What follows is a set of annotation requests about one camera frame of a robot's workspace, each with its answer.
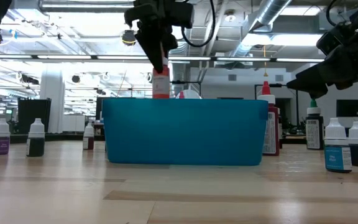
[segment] table surface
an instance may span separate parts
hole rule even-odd
[[[112,164],[103,142],[81,147],[46,142],[43,157],[26,158],[25,144],[11,145],[0,223],[358,223],[358,167],[328,172],[304,145],[253,167]]]

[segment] blue plastic bin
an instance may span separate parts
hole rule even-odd
[[[108,159],[130,164],[254,166],[267,101],[103,100]]]

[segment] bottle label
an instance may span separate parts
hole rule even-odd
[[[88,149],[88,141],[89,141],[89,138],[84,138],[84,140],[82,141],[83,149]]]
[[[0,138],[0,154],[6,154],[9,151],[9,138]]]
[[[265,142],[264,142],[264,149],[263,149],[263,153],[265,154],[276,153],[275,117],[276,114],[274,112],[269,112],[267,115]]]
[[[328,146],[325,148],[326,169],[352,170],[350,147]]]
[[[169,95],[169,75],[153,76],[153,95]]]
[[[27,145],[25,147],[25,154],[28,156],[30,155],[30,144],[31,144],[31,140],[27,139]]]
[[[309,149],[320,148],[320,130],[319,122],[317,119],[311,119],[306,121],[306,140],[308,142]]]

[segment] black cabinet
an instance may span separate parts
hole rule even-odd
[[[50,98],[46,100],[21,100],[17,102],[19,132],[27,134],[30,131],[31,124],[36,118],[41,118],[45,126],[45,132],[48,132],[49,116],[50,116]]]

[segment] white label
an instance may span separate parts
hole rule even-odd
[[[166,75],[153,76],[153,95],[156,94],[169,95],[169,76]]]
[[[30,139],[27,139],[27,145],[25,147],[25,154],[28,156],[30,155],[30,142],[31,140]]]
[[[350,147],[342,147],[343,169],[352,169],[352,155]]]
[[[89,138],[84,138],[84,140],[82,141],[83,149],[88,149],[88,141],[89,141]]]
[[[306,121],[306,141],[309,149],[320,148],[320,130],[317,119],[311,119]]]
[[[263,153],[275,154],[276,153],[276,123],[275,113],[269,112],[267,115],[265,142]]]

